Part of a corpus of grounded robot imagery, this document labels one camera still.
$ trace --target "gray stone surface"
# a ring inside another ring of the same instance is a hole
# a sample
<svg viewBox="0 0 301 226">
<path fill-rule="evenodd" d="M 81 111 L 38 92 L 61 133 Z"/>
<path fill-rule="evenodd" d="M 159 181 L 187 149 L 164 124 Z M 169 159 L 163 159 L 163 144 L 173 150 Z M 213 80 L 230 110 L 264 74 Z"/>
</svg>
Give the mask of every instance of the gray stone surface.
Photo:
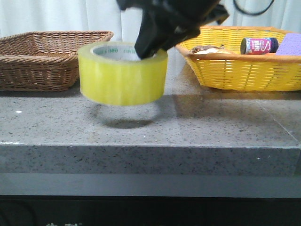
<svg viewBox="0 0 301 226">
<path fill-rule="evenodd" d="M 146 105 L 100 105 L 79 83 L 0 92 L 0 171 L 289 176 L 300 155 L 300 100 L 301 92 L 202 87 L 171 50 L 165 95 Z"/>
</svg>

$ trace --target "wicker basket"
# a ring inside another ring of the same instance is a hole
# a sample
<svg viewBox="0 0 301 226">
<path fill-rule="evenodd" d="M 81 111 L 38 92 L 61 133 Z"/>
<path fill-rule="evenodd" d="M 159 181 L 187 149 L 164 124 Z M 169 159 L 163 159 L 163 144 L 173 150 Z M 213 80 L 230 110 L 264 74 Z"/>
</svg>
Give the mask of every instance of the wicker basket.
<svg viewBox="0 0 301 226">
<path fill-rule="evenodd" d="M 176 46 L 201 85 L 241 91 L 301 89 L 301 56 L 241 55 L 243 38 L 274 37 L 282 42 L 289 31 L 273 27 L 203 26 L 201 34 Z M 224 45 L 237 54 L 189 52 L 197 45 Z"/>
<path fill-rule="evenodd" d="M 27 32 L 0 39 L 0 90 L 63 91 L 79 77 L 77 50 L 110 31 Z"/>
</svg>

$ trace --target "clear packing tape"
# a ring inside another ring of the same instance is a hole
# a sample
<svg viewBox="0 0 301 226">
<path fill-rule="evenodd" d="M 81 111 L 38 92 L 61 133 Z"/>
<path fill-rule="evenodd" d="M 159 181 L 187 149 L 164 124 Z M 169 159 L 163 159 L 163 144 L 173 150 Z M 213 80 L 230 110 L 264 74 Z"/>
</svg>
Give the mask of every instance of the clear packing tape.
<svg viewBox="0 0 301 226">
<path fill-rule="evenodd" d="M 81 93 L 107 105 L 142 105 L 164 94 L 167 53 L 141 60 L 133 43 L 97 42 L 78 50 Z"/>
</svg>

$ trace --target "yellow wicker basket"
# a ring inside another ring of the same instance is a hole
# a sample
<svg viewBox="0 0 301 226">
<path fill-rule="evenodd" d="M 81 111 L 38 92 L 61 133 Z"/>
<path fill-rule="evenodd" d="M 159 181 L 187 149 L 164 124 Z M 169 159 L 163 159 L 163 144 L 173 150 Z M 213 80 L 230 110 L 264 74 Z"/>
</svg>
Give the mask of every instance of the yellow wicker basket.
<svg viewBox="0 0 301 226">
<path fill-rule="evenodd" d="M 240 91 L 301 89 L 301 56 L 241 55 L 243 38 L 274 37 L 281 43 L 290 31 L 274 27 L 203 26 L 201 34 L 176 46 L 201 85 Z M 237 54 L 189 52 L 198 45 L 224 45 Z"/>
</svg>

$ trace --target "brown wicker basket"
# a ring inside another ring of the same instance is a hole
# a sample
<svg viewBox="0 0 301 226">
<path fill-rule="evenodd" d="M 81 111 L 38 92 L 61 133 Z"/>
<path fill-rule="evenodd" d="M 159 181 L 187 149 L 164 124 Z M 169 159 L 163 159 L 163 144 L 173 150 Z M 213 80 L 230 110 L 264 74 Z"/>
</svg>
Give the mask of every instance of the brown wicker basket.
<svg viewBox="0 0 301 226">
<path fill-rule="evenodd" d="M 67 90 L 79 77 L 77 50 L 112 36 L 110 31 L 54 31 L 0 38 L 0 90 Z"/>
</svg>

